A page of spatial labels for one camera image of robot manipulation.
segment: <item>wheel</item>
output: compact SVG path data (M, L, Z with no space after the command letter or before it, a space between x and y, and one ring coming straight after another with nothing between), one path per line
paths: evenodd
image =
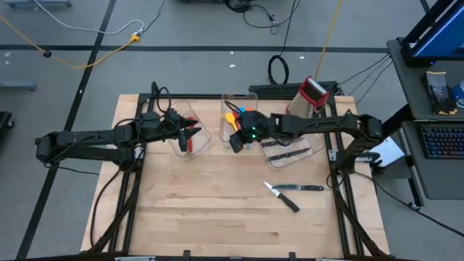
M15 122L10 119L9 122L7 123L7 128L13 128L14 126L15 126Z
M407 205L408 205L412 210L415 210L415 211L421 210L421 207L419 207L418 205L416 205L414 202L409 202Z

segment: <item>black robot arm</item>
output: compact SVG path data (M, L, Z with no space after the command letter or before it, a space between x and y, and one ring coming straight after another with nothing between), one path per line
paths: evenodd
M147 112L126 125L111 130L60 131L36 139L36 157L44 164L59 162L67 158L111 161L121 171L134 171L136 167L136 145L142 142L178 139L181 151L187 151L187 141L201 128L187 128L197 120L181 117L174 109L163 116ZM116 149L95 147L116 145Z
M230 137L235 153L243 144L274 138L290 141L308 133L345 132L355 138L344 150L336 152L337 169L345 173L355 171L355 160L365 150L383 141L381 121L370 115L354 115L348 111L343 116L301 118L293 115L271 114L264 116L258 111L239 113L240 129Z

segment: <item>gray floor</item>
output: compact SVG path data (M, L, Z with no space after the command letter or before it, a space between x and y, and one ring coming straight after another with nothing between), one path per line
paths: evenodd
M181 4L167 0L160 19L142 38L142 46L280 46L285 28L278 35L244 24L222 4L208 1ZM278 20L287 16L291 1L256 1L275 13ZM73 8L56 6L51 11L70 24L98 28L109 0L73 1ZM117 0L109 21L113 30L132 19L149 21L160 0ZM322 46L335 0L302 1L289 33L289 46ZM385 42L404 36L424 14L419 0L345 1L333 30L332 47L385 47ZM4 15L38 44L93 45L95 33L63 28L42 11L10 9L0 5ZM250 12L252 22L266 23L259 10ZM128 40L137 25L123 33L105 36L103 45L120 45ZM25 44L0 22L0 45ZM89 51L54 51L54 55L85 64ZM105 55L101 51L98 57ZM123 51L95 67L88 81L73 130L108 128L120 94L149 90L156 80L173 93L223 93L246 91L249 85L266 84L267 63L275 53L265 51ZM291 74L289 82L299 82L315 72L319 53L285 53ZM344 80L380 59L383 54L327 53L319 80ZM0 154L0 260L13 259L22 241L30 215L46 177L46 169L35 159L34 138L62 130L70 111L82 70L72 70L44 59L36 51L0 50L0 79L34 80L35 92L1 91L0 111L14 113L16 126L4 142ZM276 80L282 72L276 67ZM348 94L363 77L343 86ZM359 99L373 82L366 81L356 92ZM405 104L401 86L390 67L360 102L358 109L386 120ZM100 163L66 161L65 166L98 171ZM386 189L405 201L411 200L407 181L392 180L406 172L404 165L379 178ZM59 171L34 238L29 257L73 254L80 249L96 177ZM459 260L464 256L463 239L437 227L411 210L379 192L379 204L391 253L419 260ZM464 203L426 201L425 213L464 231Z

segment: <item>wooden table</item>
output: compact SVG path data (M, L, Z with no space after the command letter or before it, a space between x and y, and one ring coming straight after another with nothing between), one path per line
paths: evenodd
M134 116L137 98L120 96L113 124ZM168 142L148 144L129 254L181 256L188 249L192 256L288 257L289 252L296 252L298 257L343 257L332 191L285 191L301 209L293 213L262 183L326 186L329 170L325 149L273 171L258 146L239 154L223 147L218 137L220 100L189 102L212 134L211 149L185 161L174 154ZM288 103L260 100L258 110L265 115L282 113ZM348 96L336 97L336 108L339 114L347 109L356 112L354 99ZM352 138L347 134L342 137L346 147ZM357 163L356 169L370 175L365 163ZM103 163L95 197L116 170L116 165ZM114 217L121 178L122 174L100 200L96 239ZM388 253L373 183L358 175L352 175L351 180L361 225ZM89 224L90 216L82 250L90 247ZM351 227L347 227L355 253ZM117 249L121 249L124 230L123 221Z

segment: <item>plastic bin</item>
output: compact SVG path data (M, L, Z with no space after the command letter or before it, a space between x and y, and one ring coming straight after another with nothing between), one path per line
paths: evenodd
M292 163L295 163L299 160L303 160L310 155L319 152L324 148L324 143L320 134L306 134L300 138L294 139L288 146L282 145L273 145L273 146L263 146L266 142L275 141L274 139L263 140L260 142L260 149L265 160L269 163L269 166L272 168L281 168ZM293 156L286 157L284 156L287 153L298 152L300 150L305 150L302 153L295 154Z
M230 149L229 139L232 134L236 132L232 124L228 123L225 119L226 113L232 113L232 110L227 107L224 101L230 101L237 107L243 109L256 110L258 108L258 96L253 93L247 94L223 94L221 97L221 108L220 108L220 130L219 139L223 142L223 146L226 149ZM250 149L252 144L244 146L245 149Z
M192 127L201 127L202 129L193 135L188 142L191 142L189 146L191 151L189 152L182 152L181 148L179 148L178 140L168 139L171 147L173 148L174 152L179 157L185 158L194 158L211 148L211 133L206 129L202 121L199 119L198 115L196 115L195 111L191 108L191 105L188 101L177 101L176 103L171 105L171 108L175 109L175 111L184 118L192 118L193 120L198 120L198 123Z

